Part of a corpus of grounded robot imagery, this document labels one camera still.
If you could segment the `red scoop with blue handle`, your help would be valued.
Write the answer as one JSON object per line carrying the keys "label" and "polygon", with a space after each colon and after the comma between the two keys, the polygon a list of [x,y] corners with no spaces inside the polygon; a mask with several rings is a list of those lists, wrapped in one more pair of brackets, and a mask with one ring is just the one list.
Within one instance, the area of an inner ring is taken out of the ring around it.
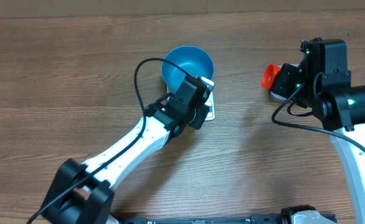
{"label": "red scoop with blue handle", "polygon": [[273,85],[273,81],[275,77],[277,76],[277,73],[281,70],[281,67],[275,64],[270,64],[264,71],[262,80],[261,80],[261,86],[264,89],[270,89]]}

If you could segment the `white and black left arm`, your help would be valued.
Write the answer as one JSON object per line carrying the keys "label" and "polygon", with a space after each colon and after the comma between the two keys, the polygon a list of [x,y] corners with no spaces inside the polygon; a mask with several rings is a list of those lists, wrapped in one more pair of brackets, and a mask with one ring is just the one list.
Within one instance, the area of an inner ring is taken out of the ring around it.
{"label": "white and black left arm", "polygon": [[152,153],[186,126],[200,129],[214,82],[186,76],[174,93],[157,99],[123,138],[81,164],[69,159],[58,169],[39,210],[50,223],[118,223],[111,213],[116,188]]}

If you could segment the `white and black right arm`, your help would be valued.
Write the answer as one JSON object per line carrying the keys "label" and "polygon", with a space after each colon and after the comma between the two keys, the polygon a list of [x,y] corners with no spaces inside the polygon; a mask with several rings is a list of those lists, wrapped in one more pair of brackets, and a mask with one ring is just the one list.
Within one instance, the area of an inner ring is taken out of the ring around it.
{"label": "white and black right arm", "polygon": [[341,39],[304,40],[299,64],[271,64],[262,78],[262,87],[279,97],[279,109],[293,105],[311,108],[308,115],[321,121],[316,128],[276,119],[280,126],[330,136],[342,162],[351,195],[355,221],[365,223],[365,85],[352,86],[348,69],[347,45]]}

